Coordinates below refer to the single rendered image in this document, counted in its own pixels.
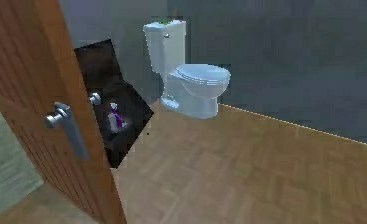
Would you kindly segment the white toilet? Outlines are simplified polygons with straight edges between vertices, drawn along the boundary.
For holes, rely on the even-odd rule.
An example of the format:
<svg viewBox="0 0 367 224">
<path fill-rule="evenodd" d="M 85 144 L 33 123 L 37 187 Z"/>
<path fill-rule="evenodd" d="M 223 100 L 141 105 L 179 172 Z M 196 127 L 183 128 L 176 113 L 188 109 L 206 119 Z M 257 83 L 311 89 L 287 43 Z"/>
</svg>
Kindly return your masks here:
<svg viewBox="0 0 367 224">
<path fill-rule="evenodd" d="M 163 82 L 160 101 L 174 112 L 208 119 L 218 114 L 218 98 L 231 80 L 228 69 L 212 64 L 186 62 L 186 22 L 173 19 L 145 24 L 143 32 L 151 69 Z"/>
</svg>

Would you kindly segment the brown wooden room door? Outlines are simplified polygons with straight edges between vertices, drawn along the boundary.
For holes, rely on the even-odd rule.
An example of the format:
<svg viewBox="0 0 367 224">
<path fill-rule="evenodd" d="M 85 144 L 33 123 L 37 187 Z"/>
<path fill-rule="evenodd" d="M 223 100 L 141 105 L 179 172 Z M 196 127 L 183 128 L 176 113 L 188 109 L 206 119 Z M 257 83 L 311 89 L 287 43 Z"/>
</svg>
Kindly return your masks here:
<svg viewBox="0 0 367 224">
<path fill-rule="evenodd" d="M 127 224 L 58 0 L 0 0 L 0 112 L 44 179 L 98 224 Z M 89 159 L 44 117 L 69 105 Z"/>
</svg>

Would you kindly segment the white purple spray bottle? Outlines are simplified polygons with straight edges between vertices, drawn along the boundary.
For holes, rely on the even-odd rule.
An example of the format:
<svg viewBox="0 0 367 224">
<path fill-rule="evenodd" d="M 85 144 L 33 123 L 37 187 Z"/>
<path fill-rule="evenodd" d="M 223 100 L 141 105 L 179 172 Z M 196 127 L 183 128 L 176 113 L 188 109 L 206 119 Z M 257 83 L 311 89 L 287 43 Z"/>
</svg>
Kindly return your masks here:
<svg viewBox="0 0 367 224">
<path fill-rule="evenodd" d="M 110 103 L 110 113 L 108 114 L 108 121 L 112 133 L 118 133 L 122 128 L 127 126 L 127 122 L 118 114 L 118 105 Z"/>
</svg>

